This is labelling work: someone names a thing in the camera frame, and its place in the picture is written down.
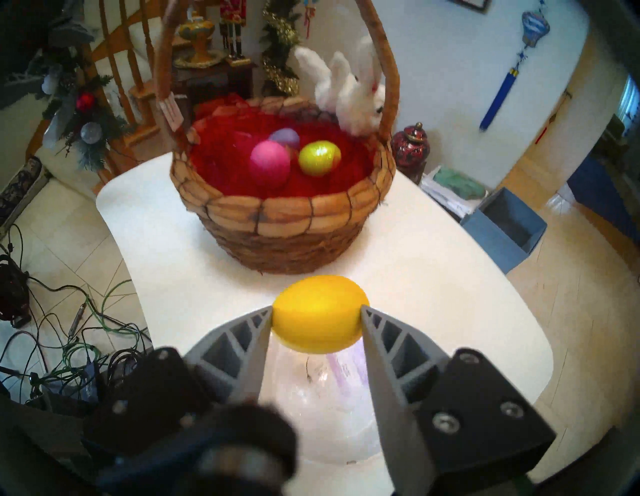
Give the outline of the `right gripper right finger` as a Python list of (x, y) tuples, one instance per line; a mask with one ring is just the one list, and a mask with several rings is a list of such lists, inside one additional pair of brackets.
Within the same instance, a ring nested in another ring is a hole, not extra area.
[(448, 355), (369, 306), (362, 340), (395, 495), (472, 495), (526, 475), (555, 431), (480, 351)]

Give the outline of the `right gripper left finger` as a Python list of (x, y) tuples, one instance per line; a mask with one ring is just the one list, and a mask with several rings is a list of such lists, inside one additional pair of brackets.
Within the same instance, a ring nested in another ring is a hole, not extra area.
[(89, 451), (142, 451), (229, 403), (258, 399), (273, 307), (211, 330), (184, 356), (157, 348), (83, 422)]

